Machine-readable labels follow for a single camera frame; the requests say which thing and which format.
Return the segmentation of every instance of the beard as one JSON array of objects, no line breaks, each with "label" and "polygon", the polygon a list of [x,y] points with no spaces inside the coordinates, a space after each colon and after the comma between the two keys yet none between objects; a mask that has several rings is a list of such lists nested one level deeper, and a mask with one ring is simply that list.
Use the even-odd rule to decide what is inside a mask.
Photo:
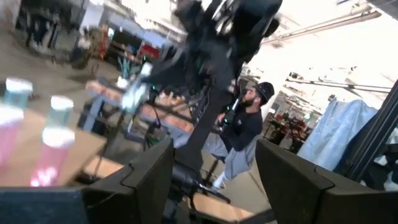
[{"label": "beard", "polygon": [[244,107],[248,107],[248,106],[253,105],[253,103],[254,103],[254,99],[251,99],[251,100],[244,100],[244,101],[241,103],[241,105],[244,106]]}]

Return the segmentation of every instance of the black shirt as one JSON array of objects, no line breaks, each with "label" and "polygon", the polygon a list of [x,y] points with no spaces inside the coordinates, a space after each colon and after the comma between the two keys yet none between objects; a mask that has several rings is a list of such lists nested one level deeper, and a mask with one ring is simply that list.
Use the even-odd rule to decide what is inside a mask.
[{"label": "black shirt", "polygon": [[227,151],[231,148],[242,151],[262,131],[261,112],[247,113],[244,108],[238,108],[232,124],[220,135]]}]

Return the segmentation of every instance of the black cap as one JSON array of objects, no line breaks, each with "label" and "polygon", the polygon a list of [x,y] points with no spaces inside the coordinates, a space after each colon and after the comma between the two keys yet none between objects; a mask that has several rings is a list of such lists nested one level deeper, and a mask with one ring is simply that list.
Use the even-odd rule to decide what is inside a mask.
[{"label": "black cap", "polygon": [[259,92],[262,98],[262,105],[266,104],[275,94],[274,86],[269,82],[258,83],[254,88]]}]

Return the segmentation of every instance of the pink bottle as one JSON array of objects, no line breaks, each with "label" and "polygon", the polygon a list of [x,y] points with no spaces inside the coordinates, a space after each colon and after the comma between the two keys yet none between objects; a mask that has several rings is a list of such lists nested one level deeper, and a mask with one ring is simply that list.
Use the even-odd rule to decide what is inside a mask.
[{"label": "pink bottle", "polygon": [[0,166],[7,164],[14,148],[24,111],[8,105],[0,105]]},{"label": "pink bottle", "polygon": [[56,184],[69,149],[75,143],[75,133],[68,128],[48,127],[43,130],[42,139],[43,151],[30,178],[31,187]]}]

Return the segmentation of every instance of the hand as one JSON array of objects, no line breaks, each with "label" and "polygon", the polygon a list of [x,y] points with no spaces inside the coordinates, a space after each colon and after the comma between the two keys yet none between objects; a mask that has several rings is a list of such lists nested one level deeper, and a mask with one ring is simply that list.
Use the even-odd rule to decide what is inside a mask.
[{"label": "hand", "polygon": [[221,123],[221,121],[223,120],[224,117],[225,117],[225,113],[222,113],[222,114],[218,115],[217,122]]}]

